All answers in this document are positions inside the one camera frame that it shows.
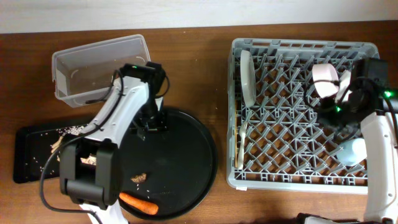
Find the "white label sticker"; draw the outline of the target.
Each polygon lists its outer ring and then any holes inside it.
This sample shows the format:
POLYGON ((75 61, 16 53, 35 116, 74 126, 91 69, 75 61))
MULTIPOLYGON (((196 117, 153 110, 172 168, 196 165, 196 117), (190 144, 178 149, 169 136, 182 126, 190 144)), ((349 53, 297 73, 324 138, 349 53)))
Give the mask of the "white label sticker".
POLYGON ((245 187, 245 186, 238 186, 238 187, 236 187, 236 190, 241 190, 241 191, 247 191, 247 187, 245 187))

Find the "pink bowl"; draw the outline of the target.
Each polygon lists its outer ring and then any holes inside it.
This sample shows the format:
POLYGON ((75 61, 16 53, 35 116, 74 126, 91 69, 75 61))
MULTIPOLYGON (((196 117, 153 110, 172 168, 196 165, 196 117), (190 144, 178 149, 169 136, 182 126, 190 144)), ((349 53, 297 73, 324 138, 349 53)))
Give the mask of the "pink bowl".
POLYGON ((312 77, 315 90, 321 98, 332 96, 339 90, 338 75, 330 63, 316 64, 312 67, 312 77))

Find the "round black tray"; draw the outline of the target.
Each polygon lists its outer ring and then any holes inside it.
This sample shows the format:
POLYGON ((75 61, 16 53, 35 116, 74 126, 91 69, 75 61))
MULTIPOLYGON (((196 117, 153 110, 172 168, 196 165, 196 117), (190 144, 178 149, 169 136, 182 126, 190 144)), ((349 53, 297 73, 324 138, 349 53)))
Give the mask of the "round black tray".
POLYGON ((141 140, 132 131, 120 146, 121 190, 159 207, 148 215, 120 201, 121 208, 144 220, 169 220, 188 213, 207 196, 218 168, 218 153, 208 130, 198 119, 175 108, 166 108, 168 130, 141 140), (146 173, 136 184, 131 177, 146 173))

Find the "grey dishwasher rack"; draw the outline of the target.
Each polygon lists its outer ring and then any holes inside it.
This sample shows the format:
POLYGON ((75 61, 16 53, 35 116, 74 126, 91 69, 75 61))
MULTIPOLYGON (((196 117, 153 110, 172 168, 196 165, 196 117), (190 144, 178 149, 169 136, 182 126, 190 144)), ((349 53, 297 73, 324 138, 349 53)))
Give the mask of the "grey dishwasher rack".
POLYGON ((237 38, 228 59, 228 133, 226 180, 236 189, 292 190, 366 194, 367 159, 345 166, 336 157, 345 137, 359 131, 336 133, 317 121, 312 110, 320 99, 314 87, 305 90, 315 64, 330 63, 338 74, 360 59, 377 58, 369 42, 237 38), (248 108, 241 89, 240 55, 248 50, 254 61, 256 102, 248 108), (234 168, 248 121, 243 169, 234 168))

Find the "white plastic fork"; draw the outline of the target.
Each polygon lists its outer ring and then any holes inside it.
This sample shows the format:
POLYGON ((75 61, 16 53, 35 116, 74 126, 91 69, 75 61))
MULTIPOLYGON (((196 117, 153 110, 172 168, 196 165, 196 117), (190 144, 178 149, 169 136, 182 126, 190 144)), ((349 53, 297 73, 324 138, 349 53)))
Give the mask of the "white plastic fork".
POLYGON ((243 162, 244 162, 244 145, 245 145, 247 128, 248 128, 248 121, 245 121, 239 130, 239 135, 241 138, 241 143, 239 145, 239 152, 238 152, 238 158, 237 158, 237 169, 239 169, 239 170, 242 170, 243 165, 244 165, 243 164, 243 162))

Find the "light blue cup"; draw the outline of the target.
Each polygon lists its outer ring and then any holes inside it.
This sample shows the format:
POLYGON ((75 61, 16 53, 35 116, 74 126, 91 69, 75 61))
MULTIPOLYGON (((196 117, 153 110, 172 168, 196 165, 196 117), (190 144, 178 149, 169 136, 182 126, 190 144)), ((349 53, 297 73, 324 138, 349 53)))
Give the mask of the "light blue cup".
POLYGON ((345 141, 338 146, 337 159, 345 166, 355 166, 367 158, 366 143, 363 138, 345 141))

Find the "black rectangular bin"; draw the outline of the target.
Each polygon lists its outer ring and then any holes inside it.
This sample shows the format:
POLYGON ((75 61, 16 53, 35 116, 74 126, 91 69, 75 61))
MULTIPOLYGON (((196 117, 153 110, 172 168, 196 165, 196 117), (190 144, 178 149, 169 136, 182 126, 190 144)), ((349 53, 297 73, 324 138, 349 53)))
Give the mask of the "black rectangular bin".
POLYGON ((53 144, 61 136, 77 135, 90 120, 90 117, 53 120, 20 128, 16 132, 13 181, 23 184, 40 180, 53 144))

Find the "brown food scrap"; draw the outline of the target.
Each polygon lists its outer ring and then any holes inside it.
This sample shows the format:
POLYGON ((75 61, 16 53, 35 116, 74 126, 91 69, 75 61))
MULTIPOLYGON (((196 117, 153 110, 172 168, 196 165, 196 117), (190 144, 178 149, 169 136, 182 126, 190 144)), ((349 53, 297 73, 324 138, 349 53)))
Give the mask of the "brown food scrap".
POLYGON ((142 173, 139 175, 136 175, 134 177, 131 177, 131 181, 136 183, 136 184, 140 184, 146 181, 147 178, 147 174, 146 173, 142 173))

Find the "orange carrot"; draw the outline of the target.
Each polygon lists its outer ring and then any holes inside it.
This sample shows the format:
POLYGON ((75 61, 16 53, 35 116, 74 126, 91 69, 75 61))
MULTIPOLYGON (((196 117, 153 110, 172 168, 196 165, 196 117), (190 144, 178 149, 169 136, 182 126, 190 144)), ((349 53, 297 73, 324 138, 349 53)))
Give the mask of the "orange carrot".
POLYGON ((127 203, 128 205, 130 205, 148 215, 156 215, 157 212, 159 211, 159 207, 156 204, 135 198, 135 197, 133 197, 127 193, 124 193, 124 192, 121 192, 119 194, 119 198, 123 202, 127 203))

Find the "clear plastic bin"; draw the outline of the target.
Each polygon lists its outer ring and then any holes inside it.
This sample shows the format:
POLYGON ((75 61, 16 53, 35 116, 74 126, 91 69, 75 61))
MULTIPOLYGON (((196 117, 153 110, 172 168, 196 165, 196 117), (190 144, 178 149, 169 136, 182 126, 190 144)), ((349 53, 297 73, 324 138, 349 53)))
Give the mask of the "clear plastic bin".
POLYGON ((52 55, 52 81, 55 97, 72 108, 103 96, 113 72, 130 63, 145 65, 150 60, 143 35, 116 39, 61 50, 52 55))

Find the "rice and peanut shell pile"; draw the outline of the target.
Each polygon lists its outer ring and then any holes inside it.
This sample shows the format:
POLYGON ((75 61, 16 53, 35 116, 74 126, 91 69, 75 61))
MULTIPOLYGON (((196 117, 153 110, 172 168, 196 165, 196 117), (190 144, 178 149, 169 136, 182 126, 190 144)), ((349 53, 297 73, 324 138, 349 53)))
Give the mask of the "rice and peanut shell pile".
MULTIPOLYGON (((78 126, 58 129, 59 139, 51 145, 50 153, 53 154, 55 150, 58 149, 63 142, 68 141, 69 139, 73 139, 74 137, 77 137, 80 134, 80 132, 84 129, 84 127, 85 125, 78 125, 78 126)), ((93 154, 90 154, 88 157, 81 157, 80 160, 83 164, 88 164, 93 166, 96 165, 96 157, 93 154)))

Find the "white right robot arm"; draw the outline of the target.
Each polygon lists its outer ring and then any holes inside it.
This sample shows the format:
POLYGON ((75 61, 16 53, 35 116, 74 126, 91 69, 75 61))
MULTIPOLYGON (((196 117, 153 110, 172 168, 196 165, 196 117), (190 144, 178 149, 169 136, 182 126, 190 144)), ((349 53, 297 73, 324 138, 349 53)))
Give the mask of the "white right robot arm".
POLYGON ((397 223, 397 90, 389 87, 388 64, 360 59, 342 75, 330 63, 315 64, 311 86, 321 98, 312 110, 322 125, 351 128, 364 139, 368 170, 365 223, 397 223))

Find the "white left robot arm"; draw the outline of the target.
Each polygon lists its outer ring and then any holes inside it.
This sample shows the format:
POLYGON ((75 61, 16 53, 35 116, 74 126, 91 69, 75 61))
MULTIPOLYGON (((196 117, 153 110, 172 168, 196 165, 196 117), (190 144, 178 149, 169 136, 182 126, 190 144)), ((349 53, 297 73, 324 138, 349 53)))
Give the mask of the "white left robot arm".
POLYGON ((60 159, 60 191, 82 208, 92 223, 127 223, 119 203, 120 146, 135 129, 141 140, 166 129, 160 89, 169 79, 161 64, 125 64, 113 73, 103 107, 77 135, 61 141, 45 167, 60 159))

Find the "grey plate with food scraps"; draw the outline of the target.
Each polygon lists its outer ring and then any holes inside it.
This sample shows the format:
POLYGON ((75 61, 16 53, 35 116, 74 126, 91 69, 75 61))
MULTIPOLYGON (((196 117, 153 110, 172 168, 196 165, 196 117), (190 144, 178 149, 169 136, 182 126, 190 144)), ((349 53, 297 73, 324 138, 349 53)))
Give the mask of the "grey plate with food scraps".
POLYGON ((254 61, 248 50, 242 50, 240 55, 240 75, 243 100, 246 107, 254 106, 256 102, 256 76, 254 61))

